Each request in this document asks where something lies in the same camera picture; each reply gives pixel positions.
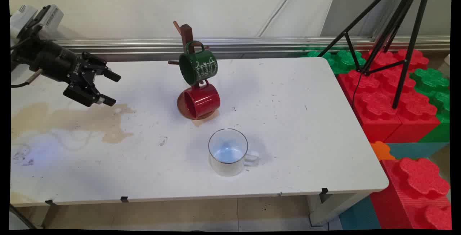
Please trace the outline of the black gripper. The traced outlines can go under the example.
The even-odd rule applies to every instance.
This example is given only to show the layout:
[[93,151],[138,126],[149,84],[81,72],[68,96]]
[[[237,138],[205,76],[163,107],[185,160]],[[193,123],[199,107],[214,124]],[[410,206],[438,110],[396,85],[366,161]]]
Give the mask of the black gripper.
[[33,75],[21,84],[12,85],[18,89],[31,84],[39,75],[44,75],[54,81],[69,84],[64,90],[64,96],[91,107],[92,104],[106,104],[112,107],[116,100],[93,91],[96,75],[119,82],[121,76],[107,66],[107,62],[89,52],[76,55],[74,52],[57,45],[51,40],[41,40],[36,35],[23,38],[12,45],[12,62],[29,66]]

